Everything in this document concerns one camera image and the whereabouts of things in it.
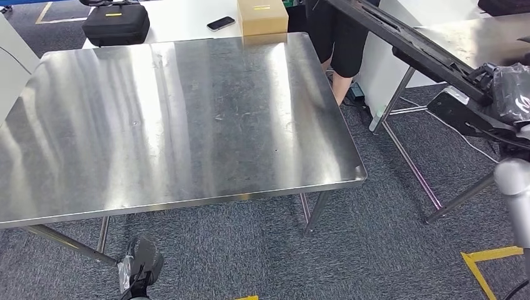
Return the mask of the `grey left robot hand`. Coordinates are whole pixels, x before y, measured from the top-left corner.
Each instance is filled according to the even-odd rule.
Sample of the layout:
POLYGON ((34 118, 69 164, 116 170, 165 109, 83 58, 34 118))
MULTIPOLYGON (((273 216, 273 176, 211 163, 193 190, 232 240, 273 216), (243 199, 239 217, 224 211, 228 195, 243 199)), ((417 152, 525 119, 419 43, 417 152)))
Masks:
POLYGON ((143 237, 132 239, 117 265, 120 299, 149 299, 148 287, 158 280, 163 264, 163 255, 154 242, 143 237))

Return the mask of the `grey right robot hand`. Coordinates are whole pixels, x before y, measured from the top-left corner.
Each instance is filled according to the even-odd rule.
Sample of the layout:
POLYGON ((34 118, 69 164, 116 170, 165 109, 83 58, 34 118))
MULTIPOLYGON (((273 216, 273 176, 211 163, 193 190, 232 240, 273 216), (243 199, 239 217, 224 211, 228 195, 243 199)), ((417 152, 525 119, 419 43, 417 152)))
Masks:
POLYGON ((508 125, 529 121, 529 66, 484 63, 467 79, 491 100, 480 111, 508 125))

